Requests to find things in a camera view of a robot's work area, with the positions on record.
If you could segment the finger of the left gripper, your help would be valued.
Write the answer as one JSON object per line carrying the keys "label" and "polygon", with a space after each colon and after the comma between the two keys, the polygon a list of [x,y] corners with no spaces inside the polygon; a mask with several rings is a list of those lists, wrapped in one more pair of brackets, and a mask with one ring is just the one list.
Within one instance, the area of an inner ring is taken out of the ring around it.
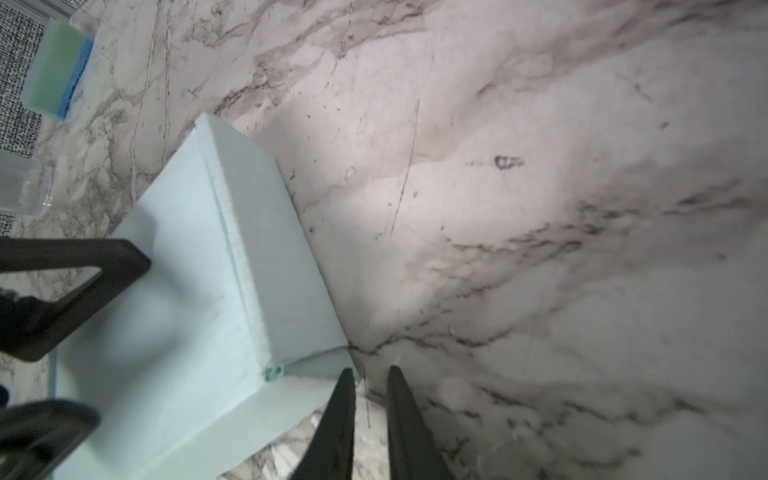
{"label": "finger of the left gripper", "polygon": [[93,408],[61,399],[1,409],[1,477],[47,479],[100,425]]}
{"label": "finger of the left gripper", "polygon": [[93,267],[98,273],[54,302],[1,297],[1,351],[36,362],[140,279],[151,260],[123,239],[3,239],[1,272]]}

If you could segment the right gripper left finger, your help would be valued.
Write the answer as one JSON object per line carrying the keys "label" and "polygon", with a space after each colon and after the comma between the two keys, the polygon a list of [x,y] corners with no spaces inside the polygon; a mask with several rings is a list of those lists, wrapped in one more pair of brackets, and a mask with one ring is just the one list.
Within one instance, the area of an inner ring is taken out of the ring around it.
{"label": "right gripper left finger", "polygon": [[350,480],[354,458],[356,395],[354,375],[345,369],[315,434],[291,480]]}

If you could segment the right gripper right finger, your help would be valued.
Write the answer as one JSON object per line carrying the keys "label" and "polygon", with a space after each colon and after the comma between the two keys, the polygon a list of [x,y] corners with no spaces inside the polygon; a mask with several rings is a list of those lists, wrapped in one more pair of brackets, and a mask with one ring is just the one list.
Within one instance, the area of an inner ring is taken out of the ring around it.
{"label": "right gripper right finger", "polygon": [[388,372],[386,403],[390,478],[454,479],[398,366]]}

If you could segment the light blue paper box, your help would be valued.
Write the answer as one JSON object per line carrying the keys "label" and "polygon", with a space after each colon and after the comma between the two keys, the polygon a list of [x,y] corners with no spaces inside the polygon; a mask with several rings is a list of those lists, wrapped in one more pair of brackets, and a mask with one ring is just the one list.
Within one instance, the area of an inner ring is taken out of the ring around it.
{"label": "light blue paper box", "polygon": [[323,406],[352,366],[276,160],[203,114],[114,230],[151,262],[55,353],[100,426],[57,479],[213,479]]}

